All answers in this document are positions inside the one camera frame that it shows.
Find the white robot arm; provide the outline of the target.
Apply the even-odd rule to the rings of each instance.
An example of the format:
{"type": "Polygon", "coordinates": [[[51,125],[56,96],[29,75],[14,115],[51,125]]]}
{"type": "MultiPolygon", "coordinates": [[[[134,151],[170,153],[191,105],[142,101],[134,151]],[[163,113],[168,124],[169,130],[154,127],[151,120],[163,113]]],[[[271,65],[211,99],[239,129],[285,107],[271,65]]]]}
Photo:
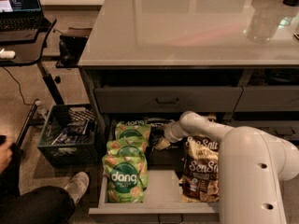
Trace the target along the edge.
{"type": "Polygon", "coordinates": [[[192,111],[165,124],[163,131],[170,143],[203,134],[220,144],[220,224],[287,224],[279,183],[299,174],[299,150],[293,143],[192,111]]]}

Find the person hand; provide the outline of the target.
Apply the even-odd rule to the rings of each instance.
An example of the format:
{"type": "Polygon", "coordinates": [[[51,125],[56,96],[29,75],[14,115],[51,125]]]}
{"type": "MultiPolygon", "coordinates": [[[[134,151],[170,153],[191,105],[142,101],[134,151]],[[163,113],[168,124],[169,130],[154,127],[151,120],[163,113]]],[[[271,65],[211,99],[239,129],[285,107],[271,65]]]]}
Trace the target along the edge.
{"type": "Polygon", "coordinates": [[[0,174],[2,174],[9,166],[13,152],[11,147],[14,142],[10,137],[6,137],[5,141],[0,145],[0,174]]]}

